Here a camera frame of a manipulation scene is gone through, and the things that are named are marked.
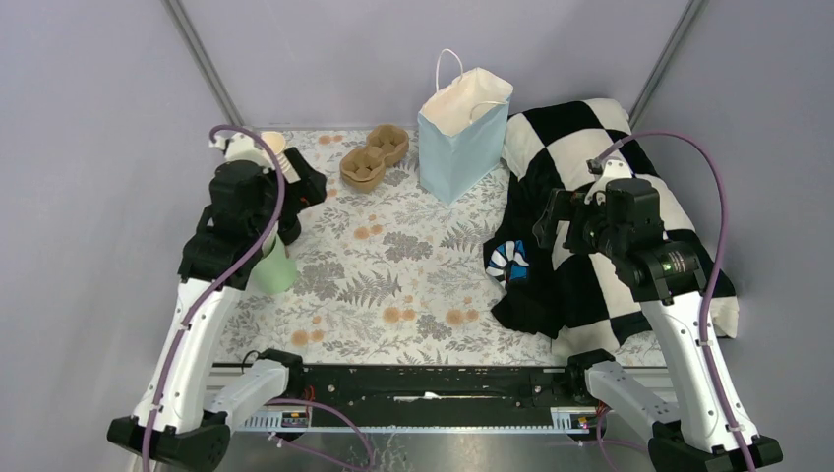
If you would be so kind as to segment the stack of white paper cups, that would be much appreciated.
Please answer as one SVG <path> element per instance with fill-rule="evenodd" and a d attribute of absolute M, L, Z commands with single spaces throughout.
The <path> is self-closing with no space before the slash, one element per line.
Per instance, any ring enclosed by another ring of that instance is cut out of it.
<path fill-rule="evenodd" d="M 275 155 L 285 180 L 289 184 L 299 182 L 300 176 L 284 154 L 286 150 L 286 139 L 284 135 L 277 131 L 263 131 L 260 133 L 260 136 Z"/>

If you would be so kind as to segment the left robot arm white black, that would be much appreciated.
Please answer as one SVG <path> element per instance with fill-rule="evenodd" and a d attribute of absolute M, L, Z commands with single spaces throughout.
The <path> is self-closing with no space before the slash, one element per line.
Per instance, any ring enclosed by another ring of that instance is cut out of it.
<path fill-rule="evenodd" d="M 269 396 L 291 404 L 304 394 L 295 355 L 262 354 L 253 374 L 206 402 L 219 339 L 248 288 L 274 295 L 297 277 L 287 247 L 301 233 L 302 210 L 327 196 L 326 176 L 295 148 L 277 164 L 256 151 L 238 153 L 214 172 L 194 235 L 183 248 L 171 327 L 149 386 L 133 413 L 114 419 L 107 438 L 141 460 L 212 471 L 232 433 Z"/>

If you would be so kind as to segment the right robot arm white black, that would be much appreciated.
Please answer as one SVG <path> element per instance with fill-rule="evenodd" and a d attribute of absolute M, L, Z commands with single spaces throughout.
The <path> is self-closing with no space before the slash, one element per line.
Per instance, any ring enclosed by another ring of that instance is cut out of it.
<path fill-rule="evenodd" d="M 666 360 L 676 403 L 626 373 L 603 350 L 574 355 L 566 396 L 614 409 L 645 440 L 658 471 L 751 471 L 782 461 L 783 450 L 749 419 L 726 367 L 708 314 L 707 279 L 696 251 L 667 240 L 661 198 L 646 180 L 619 178 L 587 192 L 555 189 L 533 232 L 555 242 L 567 225 L 565 248 L 600 254 L 615 268 L 649 321 Z"/>

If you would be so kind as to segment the stack of black lids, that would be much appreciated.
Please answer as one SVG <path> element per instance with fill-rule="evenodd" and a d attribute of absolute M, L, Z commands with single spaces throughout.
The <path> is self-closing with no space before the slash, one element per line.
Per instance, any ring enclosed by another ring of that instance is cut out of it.
<path fill-rule="evenodd" d="M 301 231 L 302 224 L 297 216 L 281 218 L 278 221 L 277 236 L 284 246 L 293 244 L 300 237 Z"/>

